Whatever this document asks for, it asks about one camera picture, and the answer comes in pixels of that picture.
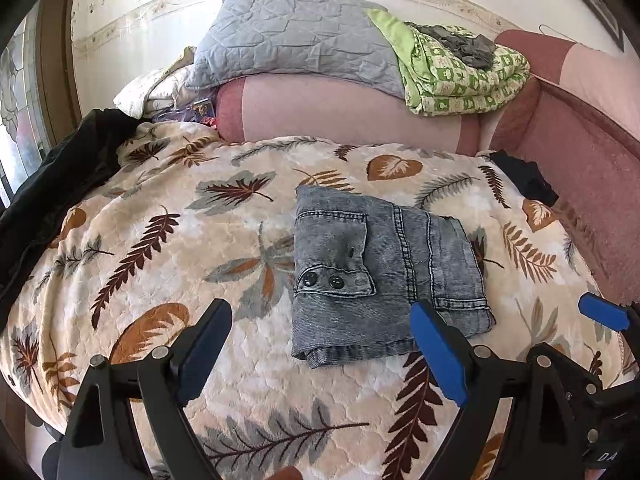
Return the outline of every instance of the pillow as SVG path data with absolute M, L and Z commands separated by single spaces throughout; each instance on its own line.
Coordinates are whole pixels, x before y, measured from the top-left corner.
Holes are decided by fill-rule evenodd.
M 404 97 L 398 58 L 362 0 L 223 0 L 187 87 L 264 73 L 315 73 Z
M 311 136 L 341 144 L 400 142 L 473 156 L 475 114 L 426 118 L 364 85 L 317 75 L 260 74 L 227 83 L 216 99 L 218 132 L 230 142 Z
M 640 62 L 576 43 L 564 59 L 560 86 L 640 140 Z

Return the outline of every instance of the white cloth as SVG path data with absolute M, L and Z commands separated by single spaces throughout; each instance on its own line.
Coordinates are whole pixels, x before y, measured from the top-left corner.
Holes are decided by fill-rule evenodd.
M 158 110 L 181 108 L 200 95 L 184 86 L 191 73 L 195 47 L 187 46 L 170 66 L 153 70 L 129 82 L 113 103 L 118 110 L 137 119 L 151 117 Z

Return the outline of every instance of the black jacket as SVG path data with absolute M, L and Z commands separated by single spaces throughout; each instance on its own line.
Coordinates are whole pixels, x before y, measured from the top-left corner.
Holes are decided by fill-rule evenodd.
M 20 186 L 0 216 L 0 331 L 66 212 L 117 173 L 116 149 L 140 122 L 119 110 L 92 110 Z

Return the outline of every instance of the black cloth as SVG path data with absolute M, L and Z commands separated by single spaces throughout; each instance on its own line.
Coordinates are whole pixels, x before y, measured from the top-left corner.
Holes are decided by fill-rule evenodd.
M 478 34 L 475 38 L 449 32 L 440 25 L 416 25 L 406 22 L 421 34 L 426 34 L 438 40 L 448 48 L 465 65 L 480 70 L 488 70 L 494 64 L 495 43 L 489 38 Z
M 66 212 L 118 172 L 116 149 L 140 123 L 119 110 L 92 110 L 20 186 L 0 216 L 0 331 Z
M 493 152 L 489 158 L 509 177 L 525 198 L 538 200 L 548 207 L 558 200 L 558 195 L 544 179 L 535 162 L 525 162 L 507 155 L 504 150 Z

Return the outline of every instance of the blue gripper pad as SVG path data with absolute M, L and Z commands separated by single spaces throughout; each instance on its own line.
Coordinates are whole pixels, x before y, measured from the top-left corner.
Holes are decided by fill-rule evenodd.
M 197 334 L 177 373 L 180 383 L 176 399 L 181 406 L 200 396 L 231 330 L 231 318 L 231 306 L 226 301 L 214 300 L 196 325 L 184 329 L 175 341 L 174 345 L 178 344 L 187 330 Z
M 465 369 L 443 339 L 430 313 L 420 303 L 414 303 L 411 307 L 409 324 L 415 342 L 427 360 L 442 393 L 462 408 L 467 398 Z
M 602 323 L 616 332 L 629 328 L 629 318 L 623 307 L 603 300 L 590 292 L 581 295 L 578 300 L 578 309 L 584 316 Z

